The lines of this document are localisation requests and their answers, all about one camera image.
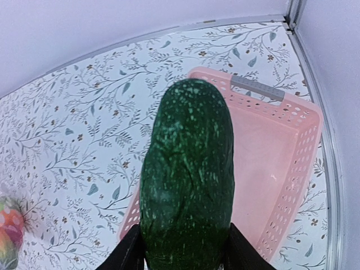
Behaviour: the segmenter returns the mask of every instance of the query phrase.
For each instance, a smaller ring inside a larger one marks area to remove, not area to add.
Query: pink plastic tray
[[[321,136],[321,110],[279,89],[205,67],[191,70],[188,76],[212,83],[227,102],[235,136],[232,222],[269,261],[303,201]],[[233,86],[281,104],[235,93]],[[119,239],[140,221],[139,212],[137,187]]]

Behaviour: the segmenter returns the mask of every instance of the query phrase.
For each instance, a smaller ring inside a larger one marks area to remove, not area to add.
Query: green fruit
[[[185,79],[161,100],[141,174],[141,233],[151,270],[217,270],[234,193],[229,109]]]

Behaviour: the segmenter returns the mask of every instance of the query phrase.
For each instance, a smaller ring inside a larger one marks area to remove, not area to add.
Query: dark green vegetable
[[[217,270],[233,193],[233,130],[222,95],[204,80],[175,83],[161,100],[141,174],[151,270]]]

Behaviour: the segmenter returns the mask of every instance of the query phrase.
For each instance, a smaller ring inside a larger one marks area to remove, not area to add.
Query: floral tablecloth
[[[273,22],[132,43],[0,100],[0,189],[20,202],[28,230],[18,269],[95,269],[108,256],[160,98],[200,65],[309,99],[285,29]],[[307,194],[272,260],[277,269],[325,268],[326,209],[319,145]]]

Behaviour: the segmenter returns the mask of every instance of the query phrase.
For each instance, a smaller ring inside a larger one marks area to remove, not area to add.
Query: cucumber skin
[[[185,79],[163,96],[140,184],[151,270],[217,270],[234,194],[229,109],[212,84]]]

